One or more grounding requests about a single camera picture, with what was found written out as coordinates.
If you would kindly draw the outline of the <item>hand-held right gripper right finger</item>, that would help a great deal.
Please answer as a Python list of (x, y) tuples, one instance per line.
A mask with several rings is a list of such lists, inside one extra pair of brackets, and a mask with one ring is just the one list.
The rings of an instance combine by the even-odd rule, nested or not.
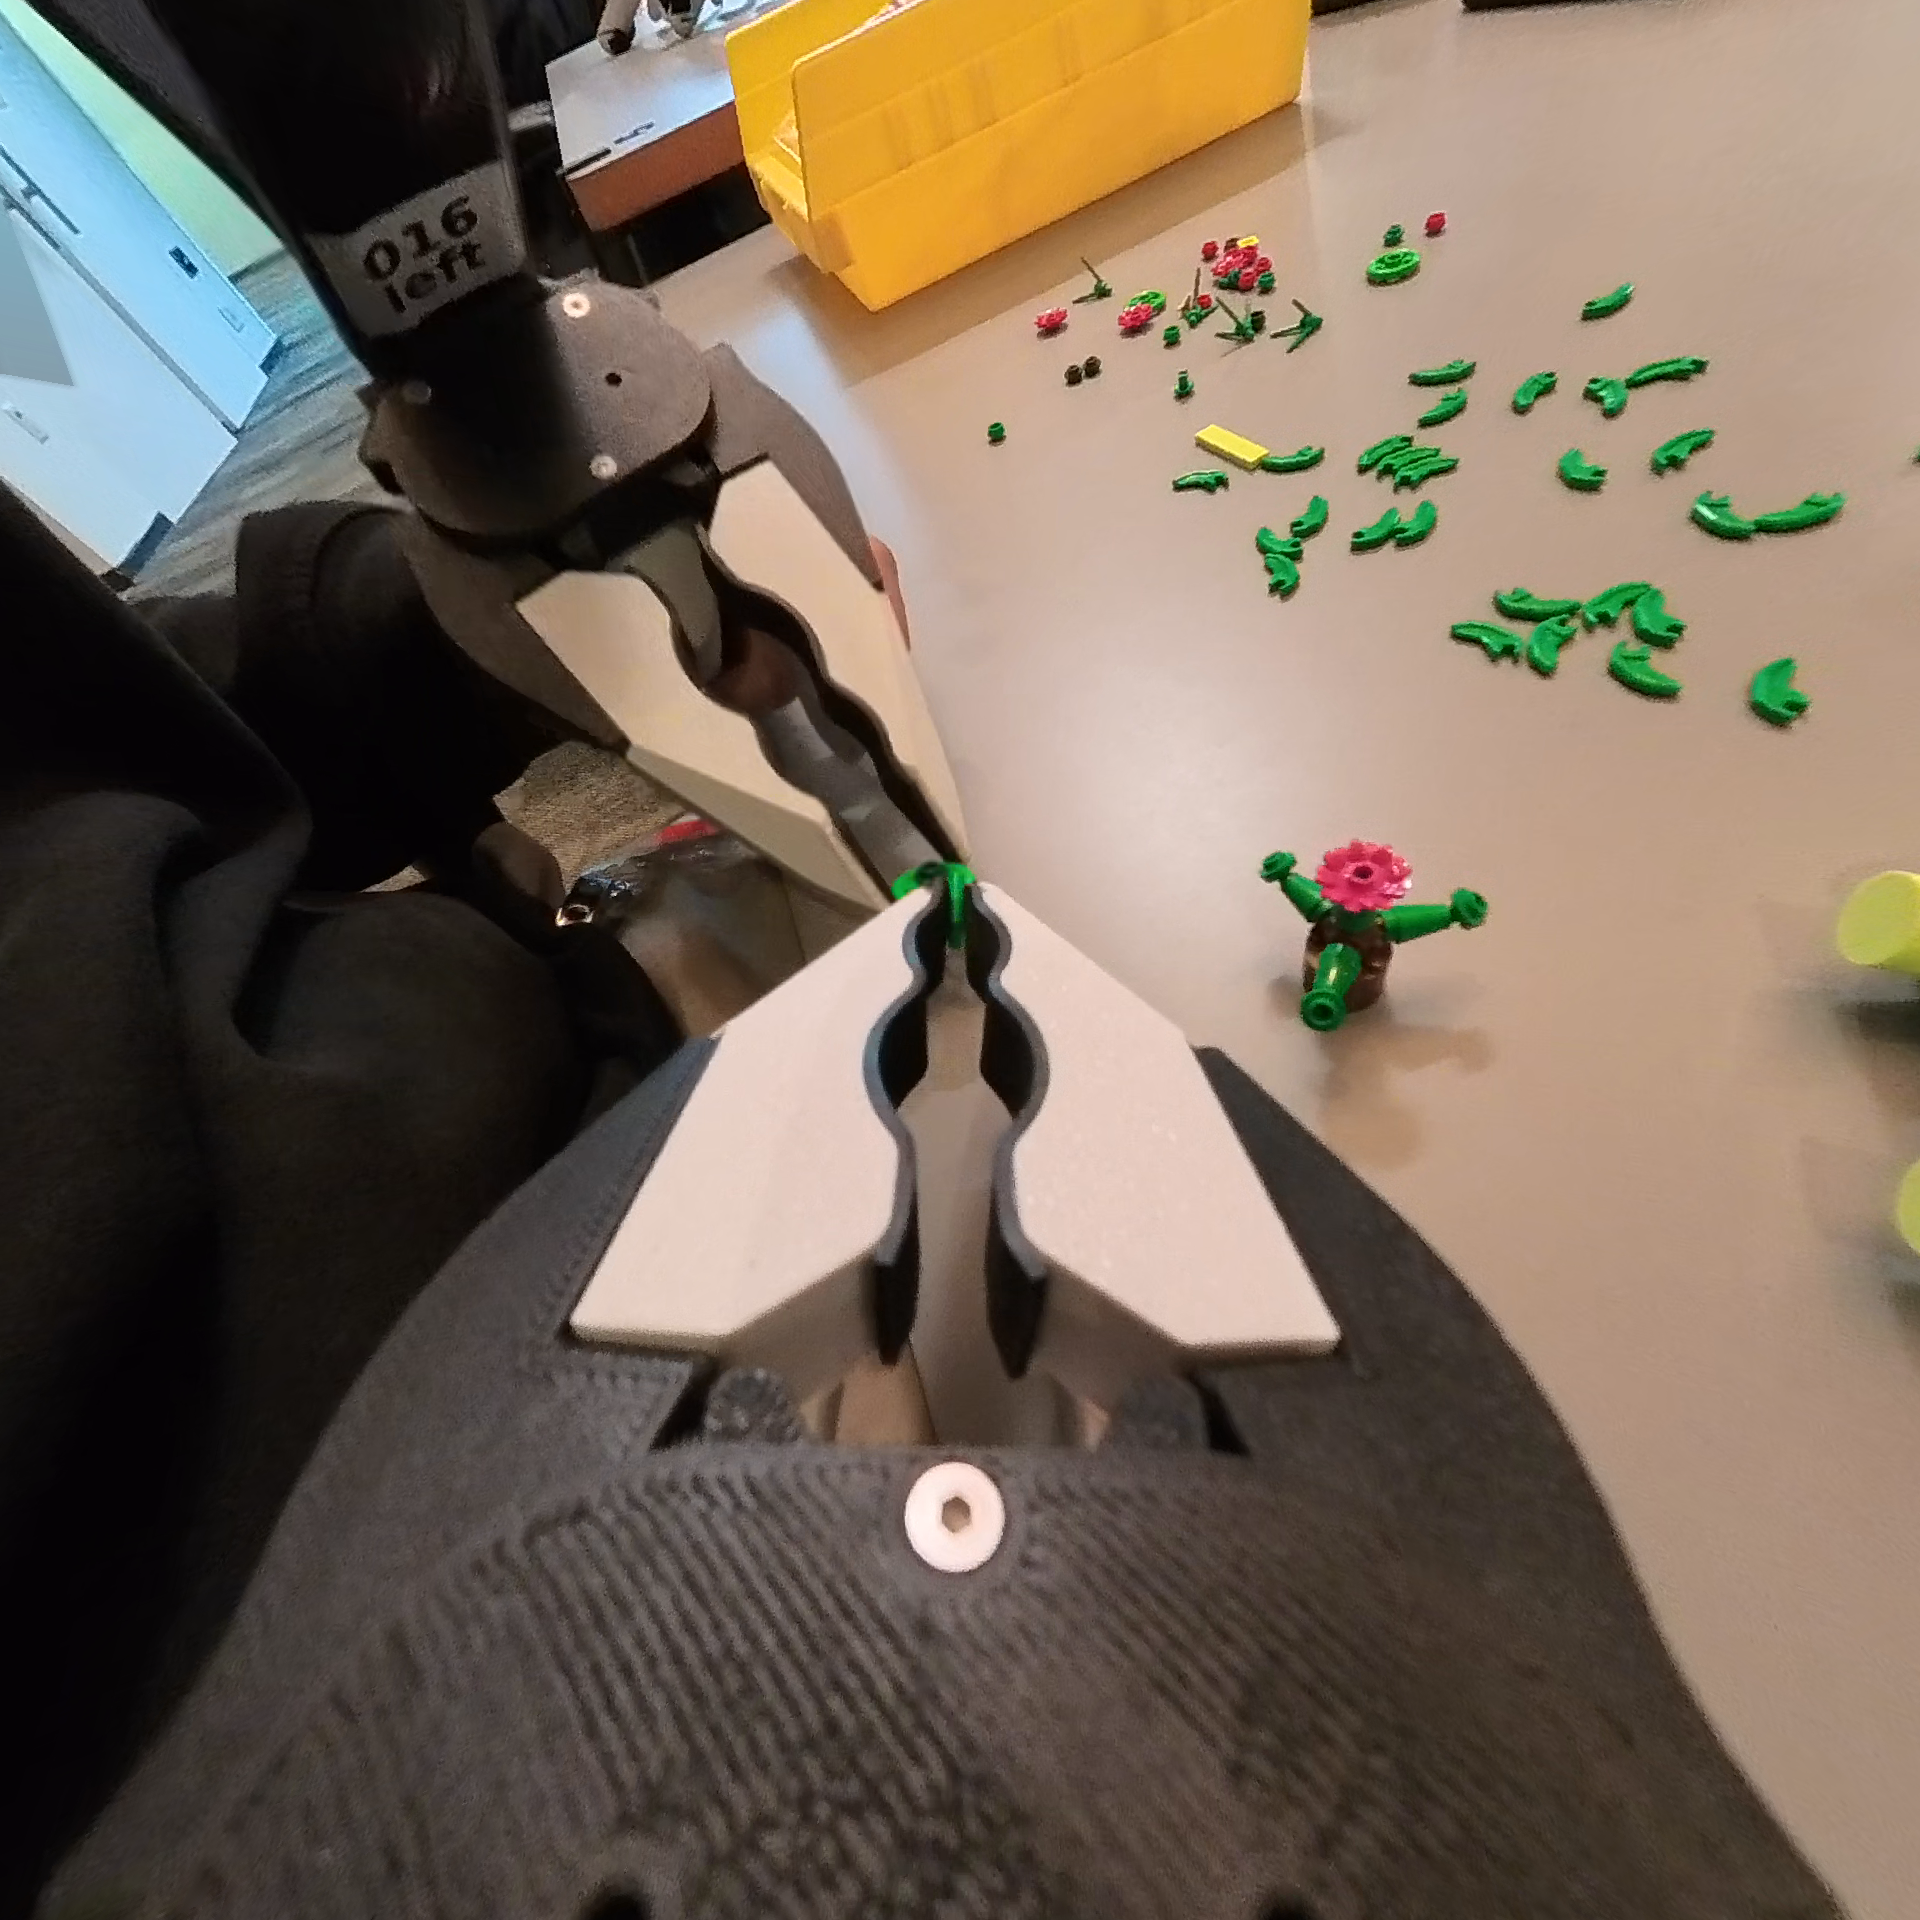
[(965, 1437), (1089, 1447), (1136, 1384), (1319, 1359), (1337, 1320), (1184, 1030), (967, 888)]

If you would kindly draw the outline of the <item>yellow storage bin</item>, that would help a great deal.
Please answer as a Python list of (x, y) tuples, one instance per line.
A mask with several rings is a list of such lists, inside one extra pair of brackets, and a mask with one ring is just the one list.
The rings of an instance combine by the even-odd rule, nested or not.
[(1297, 102), (1311, 2), (795, 2), (727, 36), (759, 204), (877, 314)]

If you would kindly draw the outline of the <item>brown pot flower assembly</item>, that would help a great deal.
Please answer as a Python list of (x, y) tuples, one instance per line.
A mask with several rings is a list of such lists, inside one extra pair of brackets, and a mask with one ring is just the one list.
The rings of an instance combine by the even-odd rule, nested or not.
[(1402, 947), (1452, 928), (1482, 928), (1483, 894), (1459, 887), (1442, 903), (1413, 903), (1411, 864), (1387, 844), (1353, 838), (1305, 867), (1295, 853), (1264, 854), (1259, 877), (1307, 926), (1300, 1022), (1322, 1035), (1375, 1008)]

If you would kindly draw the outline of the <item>person's black jacket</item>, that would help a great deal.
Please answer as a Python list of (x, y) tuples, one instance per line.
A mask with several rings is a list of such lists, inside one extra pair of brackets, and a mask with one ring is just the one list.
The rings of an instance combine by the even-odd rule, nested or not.
[(397, 1318), (679, 1028), (599, 928), (417, 870), (299, 895), (290, 778), (11, 493), (2, 599), (2, 1886), (25, 1915)]

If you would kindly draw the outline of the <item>lime green planter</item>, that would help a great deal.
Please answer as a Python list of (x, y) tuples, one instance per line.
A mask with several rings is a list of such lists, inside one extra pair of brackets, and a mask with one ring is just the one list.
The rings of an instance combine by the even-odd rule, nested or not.
[(1903, 1037), (1916, 1051), (1917, 1035), (1917, 874), (1881, 870), (1859, 883), (1841, 908), (1836, 952), (1857, 970), (1897, 979), (1907, 999), (1881, 1006), (1897, 1015)]

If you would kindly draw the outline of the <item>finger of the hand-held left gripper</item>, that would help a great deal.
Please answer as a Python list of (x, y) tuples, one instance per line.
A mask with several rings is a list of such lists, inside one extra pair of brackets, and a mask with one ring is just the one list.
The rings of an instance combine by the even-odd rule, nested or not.
[(645, 778), (815, 894), (849, 909), (888, 906), (857, 842), (778, 766), (749, 715), (695, 685), (652, 584), (562, 571), (521, 596), (516, 613), (612, 723), (625, 758)]
[(753, 724), (872, 874), (972, 862), (954, 768), (883, 587), (771, 462), (722, 482), (704, 533), (720, 605), (792, 661)]

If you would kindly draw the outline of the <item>brown side table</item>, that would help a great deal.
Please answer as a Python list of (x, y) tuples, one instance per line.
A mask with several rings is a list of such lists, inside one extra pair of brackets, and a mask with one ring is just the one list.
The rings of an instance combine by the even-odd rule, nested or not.
[(595, 268), (648, 286), (768, 226), (748, 174), (729, 36), (779, 2), (616, 4), (627, 43), (588, 38), (544, 69), (560, 176)]

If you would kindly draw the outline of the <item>green curved leaf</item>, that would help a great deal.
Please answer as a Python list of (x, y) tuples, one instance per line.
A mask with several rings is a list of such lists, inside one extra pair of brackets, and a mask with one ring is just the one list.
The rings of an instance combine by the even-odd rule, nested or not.
[(904, 870), (892, 883), (892, 895), (935, 894), (945, 906), (945, 940), (949, 951), (961, 952), (970, 941), (972, 895), (979, 887), (977, 874), (961, 859), (928, 859)]

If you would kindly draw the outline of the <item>cluster of small flower parts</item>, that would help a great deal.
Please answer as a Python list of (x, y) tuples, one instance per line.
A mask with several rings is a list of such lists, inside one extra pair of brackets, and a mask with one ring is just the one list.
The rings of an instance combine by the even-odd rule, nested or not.
[(1324, 315), (1300, 299), (1290, 304), (1291, 320), (1284, 322), (1279, 308), (1276, 262), (1253, 234), (1203, 242), (1181, 299), (1162, 288), (1121, 299), (1093, 258), (1081, 256), (1080, 264), (1089, 284), (1071, 299), (1041, 308), (1031, 320), (1042, 344), (1057, 344), (1084, 306), (1090, 306), (1097, 320), (1109, 317), (1122, 340), (1155, 339), (1167, 352), (1184, 347), (1195, 332), (1225, 344), (1274, 340), (1297, 352), (1325, 325)]

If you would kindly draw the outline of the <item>person's left forearm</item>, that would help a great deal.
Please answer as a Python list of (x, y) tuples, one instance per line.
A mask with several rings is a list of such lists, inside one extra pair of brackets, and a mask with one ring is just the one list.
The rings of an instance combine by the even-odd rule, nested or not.
[(290, 778), (306, 819), (299, 895), (413, 870), (495, 915), (567, 915), (557, 858), (499, 804), (562, 731), (444, 634), (395, 511), (250, 514), (227, 591), (138, 607)]

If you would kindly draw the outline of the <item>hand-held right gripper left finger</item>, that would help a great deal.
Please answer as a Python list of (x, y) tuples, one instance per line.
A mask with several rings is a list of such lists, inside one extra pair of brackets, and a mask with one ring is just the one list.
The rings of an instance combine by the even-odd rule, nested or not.
[(917, 1143), (946, 899), (877, 918), (727, 1022), (567, 1328), (778, 1375), (797, 1404), (897, 1367), (922, 1296)]

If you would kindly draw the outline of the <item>scattered green leaf pieces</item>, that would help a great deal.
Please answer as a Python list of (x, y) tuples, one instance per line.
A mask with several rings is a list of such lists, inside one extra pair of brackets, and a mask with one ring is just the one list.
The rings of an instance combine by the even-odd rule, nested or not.
[[(1619, 286), (1587, 299), (1577, 317), (1581, 325), (1597, 325), (1623, 314), (1639, 286), (1621, 282)], [(1621, 418), (1635, 394), (1644, 394), (1659, 384), (1685, 384), (1703, 378), (1711, 370), (1711, 359), (1696, 352), (1668, 355), (1641, 364), (1626, 375), (1592, 375), (1580, 398), (1600, 410), (1600, 418)], [(1477, 375), (1477, 360), (1457, 357), (1433, 367), (1416, 367), (1407, 375), (1411, 389), (1421, 394), (1433, 390), (1432, 402), (1418, 413), (1420, 429), (1450, 426), (1472, 399), (1469, 381)], [(1543, 399), (1556, 394), (1556, 367), (1539, 367), (1530, 373), (1511, 394), (1508, 411), (1516, 418), (1532, 415)], [(1649, 455), (1649, 470), (1653, 475), (1681, 474), (1695, 456), (1705, 453), (1716, 438), (1716, 429), (1696, 428), (1668, 437)], [(1269, 448), (1269, 456), (1257, 468), (1239, 468), (1245, 474), (1311, 474), (1329, 456), (1325, 448), (1315, 444), (1300, 448)], [(1231, 484), (1231, 475), (1215, 459), (1217, 466), (1193, 468), (1176, 475), (1168, 484), (1172, 491), (1199, 491), (1217, 495)], [(1391, 484), (1394, 493), (1416, 493), (1413, 511), (1402, 508), (1385, 508), (1377, 519), (1362, 527), (1352, 530), (1348, 549), (1355, 555), (1378, 550), (1404, 550), (1424, 544), (1439, 527), (1439, 503), (1420, 495), (1439, 478), (1459, 468), (1459, 456), (1445, 446), (1421, 442), (1420, 434), (1399, 431), (1381, 437), (1355, 455), (1355, 474), (1375, 475), (1375, 480)], [(1612, 468), (1589, 459), (1581, 448), (1563, 448), (1553, 468), (1554, 482), (1568, 491), (1596, 493), (1602, 491), (1612, 478)], [(1808, 533), (1817, 526), (1831, 524), (1847, 506), (1842, 491), (1813, 491), (1788, 508), (1760, 514), (1740, 514), (1728, 493), (1700, 491), (1689, 503), (1689, 520), (1707, 536), (1723, 542), (1752, 542), (1763, 536), (1788, 536)], [(1284, 533), (1259, 530), (1256, 535), (1256, 550), (1264, 566), (1267, 590), (1276, 596), (1291, 596), (1300, 583), (1300, 566), (1305, 544), (1319, 536), (1329, 526), (1331, 500), (1312, 495), (1307, 508), (1287, 524)], [(1683, 694), (1683, 682), (1665, 667), (1665, 655), (1672, 653), (1689, 630), (1689, 623), (1676, 615), (1665, 590), (1645, 580), (1610, 583), (1600, 591), (1568, 596), (1541, 595), (1523, 584), (1503, 587), (1493, 595), (1495, 619), (1459, 619), (1452, 622), (1447, 635), (1455, 643), (1469, 644), (1488, 663), (1523, 663), (1532, 674), (1553, 678), (1561, 666), (1568, 644), (1584, 634), (1616, 630), (1626, 622), (1626, 634), (1616, 635), (1610, 647), (1605, 672), (1610, 682), (1633, 691), (1641, 699), (1674, 701)], [(1793, 655), (1777, 655), (1763, 661), (1745, 691), (1746, 709), (1772, 730), (1791, 730), (1811, 709), (1808, 692), (1800, 685), (1800, 666)]]

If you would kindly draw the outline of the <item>white cabinet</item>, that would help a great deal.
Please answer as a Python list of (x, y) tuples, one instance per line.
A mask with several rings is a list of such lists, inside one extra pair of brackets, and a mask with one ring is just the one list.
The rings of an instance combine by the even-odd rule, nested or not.
[(280, 340), (2, 27), (2, 474), (128, 584), (237, 444)]

